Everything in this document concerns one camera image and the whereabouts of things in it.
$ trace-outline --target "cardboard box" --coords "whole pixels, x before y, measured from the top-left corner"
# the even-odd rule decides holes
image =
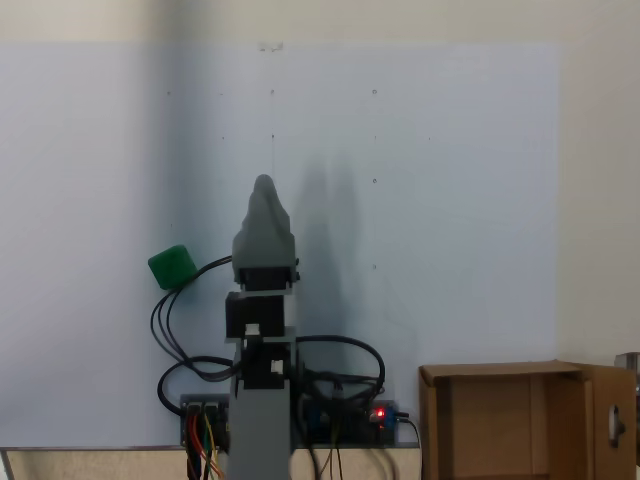
[[[635,479],[631,371],[434,365],[420,367],[419,382],[423,480]]]

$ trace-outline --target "gray 3d-printed part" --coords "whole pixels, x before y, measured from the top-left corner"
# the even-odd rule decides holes
[[[247,268],[286,267],[296,280],[295,238],[289,215],[282,207],[269,175],[256,178],[242,229],[233,239],[232,264],[235,281]]]

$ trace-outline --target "wall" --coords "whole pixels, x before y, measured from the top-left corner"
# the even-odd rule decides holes
[[[558,342],[610,364],[640,350],[640,3],[586,13],[562,65]]]
[[[184,5],[187,13],[179,8]],[[176,24],[189,28],[176,29]],[[559,354],[611,363],[616,353],[638,350],[638,2],[0,0],[3,41],[121,42],[185,35],[242,41],[563,44]]]

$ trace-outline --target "black cable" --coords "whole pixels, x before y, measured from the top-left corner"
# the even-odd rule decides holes
[[[171,331],[171,324],[169,323],[170,321],[170,315],[171,315],[171,310],[173,309],[173,305],[175,304],[176,300],[178,299],[178,296],[180,295],[180,293],[182,293],[182,291],[189,286],[191,283],[193,283],[195,280],[197,280],[201,275],[203,275],[204,273],[208,272],[209,270],[212,270],[213,268],[219,267],[221,265],[227,264],[231,262],[231,256],[227,256],[227,257],[223,257],[219,260],[216,260],[215,262],[211,262],[207,265],[205,265],[204,267],[202,267],[200,270],[198,270],[198,272],[193,275],[189,280],[187,280],[182,286],[177,287],[173,290],[171,290],[169,293],[167,293],[161,300],[160,302],[158,302],[158,304],[156,305],[156,307],[153,309],[153,312],[151,314],[151,333],[153,334],[153,337],[155,338],[156,342],[158,343],[158,345],[160,345],[160,347],[167,352],[172,358],[174,358],[178,364],[176,364],[174,367],[177,368],[178,366],[186,366],[187,368],[189,368],[190,370],[193,370],[200,378],[202,378],[203,380],[206,380],[208,382],[222,382],[224,380],[228,380],[229,378],[233,377],[236,373],[238,373],[246,364],[247,359],[250,360],[252,357],[251,352],[248,352],[247,354],[245,354],[243,357],[245,358],[245,361],[241,361],[238,364],[230,364],[228,369],[220,371],[220,372],[205,372],[200,370],[199,368],[197,368],[194,364],[194,360],[189,357],[187,355],[187,353],[184,351],[184,349],[180,346],[180,344],[178,343],[178,341],[176,340],[175,336],[173,335],[173,332]],[[167,310],[167,315],[166,315],[166,322],[167,322],[167,330],[165,332],[165,329],[162,325],[162,308],[164,306],[164,304],[166,303],[166,301],[169,299],[169,297],[173,296],[170,304],[169,304],[169,309]],[[158,338],[155,329],[154,329],[154,318],[155,318],[155,313],[158,313],[158,324],[160,326],[160,330],[162,332],[162,335],[164,337],[164,339],[166,340],[167,344],[169,345],[169,347],[171,347],[180,357],[174,355],[173,352],[169,351],[169,349],[160,341],[160,339]]]
[[[348,345],[354,345],[360,347],[367,352],[371,353],[378,361],[379,374],[378,377],[375,378],[373,384],[370,384],[368,388],[365,388],[361,392],[356,393],[350,397],[340,399],[340,398],[330,398],[324,395],[318,387],[315,385],[315,381],[319,378],[319,375],[322,376],[322,379],[326,379],[327,381],[340,382],[340,379],[336,374],[330,374],[329,372],[314,372],[309,369],[304,369],[302,373],[302,387],[301,390],[303,393],[309,395],[314,401],[316,401],[321,410],[326,412],[330,417],[336,417],[339,419],[347,413],[352,413],[355,411],[362,410],[366,408],[368,404],[373,401],[373,399],[383,390],[383,384],[385,380],[385,366],[384,361],[380,354],[370,345],[361,342],[360,340],[356,340],[350,337],[344,337],[342,335],[310,335],[297,337],[296,341],[298,343],[305,342],[334,342],[334,343],[345,343]]]
[[[220,358],[220,357],[198,356],[198,357],[193,357],[190,360],[193,363],[213,363],[215,365],[223,365],[226,367],[233,365],[233,362],[231,360],[227,358]],[[184,366],[186,366],[186,362],[184,361],[176,363],[169,370],[164,372],[162,374],[162,377],[160,377],[160,381],[158,381],[158,399],[160,400],[160,403],[162,403],[162,405],[164,405],[164,407],[167,410],[169,410],[171,413],[175,413],[180,417],[184,417],[186,415],[186,411],[169,401],[169,399],[164,394],[164,382],[166,381],[167,377],[171,374],[171,372],[173,372],[177,368],[184,367]]]
[[[223,257],[223,258],[221,258],[219,260],[216,260],[215,262],[211,262],[211,263],[205,265],[200,270],[198,270],[198,272],[195,275],[193,275],[189,280],[187,280],[182,286],[173,289],[171,291],[171,293],[169,294],[169,296],[173,295],[173,299],[171,300],[171,303],[169,304],[169,309],[167,310],[167,332],[169,333],[169,336],[171,337],[171,340],[173,341],[173,346],[175,347],[174,350],[176,350],[176,352],[178,352],[178,354],[185,361],[187,361],[187,359],[189,357],[185,353],[185,351],[182,349],[182,347],[180,346],[180,344],[178,343],[176,338],[174,337],[173,333],[171,332],[171,326],[169,324],[169,319],[171,317],[171,310],[173,309],[173,305],[176,302],[176,300],[178,299],[178,296],[182,293],[182,291],[185,288],[187,288],[189,285],[191,285],[193,282],[195,282],[200,276],[202,276],[203,274],[205,274],[209,270],[212,270],[212,269],[214,269],[216,267],[219,267],[221,265],[225,265],[225,264],[227,264],[229,262],[231,262],[231,256]]]
[[[169,355],[171,355],[174,360],[176,362],[180,361],[180,358],[178,358],[173,352],[171,352],[158,338],[158,335],[156,335],[156,331],[153,328],[153,323],[154,320],[156,318],[156,312],[158,311],[158,309],[160,308],[161,305],[164,304],[164,302],[167,300],[167,298],[169,298],[169,295],[171,295],[170,293],[168,293],[167,295],[165,295],[162,300],[160,300],[158,302],[158,304],[155,306],[155,308],[153,309],[153,312],[151,312],[151,334],[153,335],[153,338],[155,338],[156,342],[158,343],[158,345],[160,345],[160,348],[162,348],[165,352],[167,352]]]
[[[172,340],[170,340],[170,338],[167,336],[167,333],[164,330],[164,327],[162,325],[162,307],[164,306],[165,302],[167,301],[167,299],[171,296],[174,295],[176,293],[178,293],[179,291],[181,291],[182,289],[184,289],[187,285],[189,285],[190,283],[192,283],[193,281],[195,281],[198,277],[200,277],[202,274],[204,274],[205,272],[208,272],[209,270],[211,270],[212,268],[218,267],[220,265],[224,265],[226,263],[229,263],[231,261],[231,257],[227,256],[227,257],[223,257],[219,260],[216,260],[215,262],[211,262],[207,265],[205,265],[204,267],[202,267],[200,270],[198,270],[198,272],[196,272],[191,278],[189,278],[183,285],[181,285],[180,287],[174,288],[171,291],[169,291],[164,297],[162,297],[162,299],[160,299],[160,301],[156,304],[155,308],[153,309],[153,312],[151,312],[151,333],[153,335],[153,338],[156,340],[156,342],[158,343],[158,345],[160,345],[160,348],[162,348],[167,354],[169,354],[172,358],[174,358],[176,361],[180,361],[180,358],[178,358],[173,352],[171,352],[158,338],[158,335],[155,332],[154,329],[154,319],[155,319],[155,314],[156,312],[158,312],[158,324],[160,326],[160,331],[162,332],[162,336],[164,337],[164,339],[166,340],[167,344],[169,345],[169,347],[171,347],[175,353],[180,354],[181,348],[180,345],[174,342],[172,342]]]
[[[418,439],[418,448],[420,449],[420,478],[422,478],[422,472],[424,471],[424,461],[422,457],[422,440],[420,439],[420,432],[418,431],[418,427],[416,427],[416,424],[406,417],[398,418],[398,423],[408,423],[416,432],[416,438]]]

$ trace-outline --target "green cube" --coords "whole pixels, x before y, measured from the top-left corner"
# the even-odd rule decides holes
[[[151,257],[148,263],[153,276],[163,290],[178,288],[198,273],[184,245],[168,248]]]

